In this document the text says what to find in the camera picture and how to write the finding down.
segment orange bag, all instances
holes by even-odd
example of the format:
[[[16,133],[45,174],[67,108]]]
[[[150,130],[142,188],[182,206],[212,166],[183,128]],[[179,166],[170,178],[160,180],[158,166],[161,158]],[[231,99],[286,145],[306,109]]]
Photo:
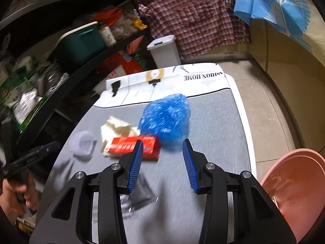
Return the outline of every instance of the orange bag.
[[[126,74],[133,74],[143,71],[140,64],[138,64],[137,61],[128,55],[124,50],[115,52],[112,56],[104,60],[96,70],[100,74],[107,75],[119,65],[123,66]]]
[[[129,43],[127,45],[127,53],[128,54],[133,54],[134,52],[137,51],[138,49],[138,46],[140,45],[142,39],[143,39],[144,36],[141,36],[135,40],[133,40],[131,43]]]
[[[123,11],[121,8],[114,8],[97,13],[93,19],[98,23],[105,22],[108,26],[112,26],[120,19],[122,13]]]

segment tiled floor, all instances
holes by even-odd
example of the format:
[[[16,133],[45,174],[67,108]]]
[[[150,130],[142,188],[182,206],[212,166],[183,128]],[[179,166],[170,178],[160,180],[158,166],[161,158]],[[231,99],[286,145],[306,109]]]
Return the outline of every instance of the tiled floor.
[[[231,75],[242,97],[254,143],[257,179],[299,145],[293,124],[262,69],[250,61],[219,62]]]

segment shelf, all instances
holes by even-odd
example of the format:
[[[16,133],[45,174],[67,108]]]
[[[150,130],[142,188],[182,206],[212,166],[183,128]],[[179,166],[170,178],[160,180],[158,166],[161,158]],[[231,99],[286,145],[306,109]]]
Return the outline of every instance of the shelf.
[[[82,79],[84,79],[106,58],[111,56],[117,50],[124,48],[127,44],[138,37],[145,35],[146,32],[147,30],[139,31],[117,42],[71,74],[70,77],[44,102],[39,111],[34,115],[26,129],[22,132],[18,140],[18,147],[24,150],[28,149],[51,117],[54,109],[71,92],[71,90],[81,82]]]
[[[18,57],[44,38],[71,26],[77,16],[96,12],[108,5],[117,6],[125,1],[127,0],[40,0],[0,22],[0,44],[10,33],[8,50]]]

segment crumpled paper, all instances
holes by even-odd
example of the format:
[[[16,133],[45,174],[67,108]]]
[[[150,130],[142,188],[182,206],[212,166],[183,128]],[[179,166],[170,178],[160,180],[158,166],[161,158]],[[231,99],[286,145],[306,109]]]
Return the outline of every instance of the crumpled paper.
[[[110,156],[108,150],[115,137],[138,137],[140,130],[121,119],[110,116],[106,123],[100,127],[100,135],[102,142],[100,152],[105,156]]]

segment pink basin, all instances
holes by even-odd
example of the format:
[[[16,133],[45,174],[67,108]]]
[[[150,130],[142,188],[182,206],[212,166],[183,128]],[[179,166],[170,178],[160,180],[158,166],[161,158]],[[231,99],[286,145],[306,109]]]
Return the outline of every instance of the pink basin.
[[[324,158],[310,149],[291,151],[266,173],[261,185],[276,199],[298,243],[325,205]]]

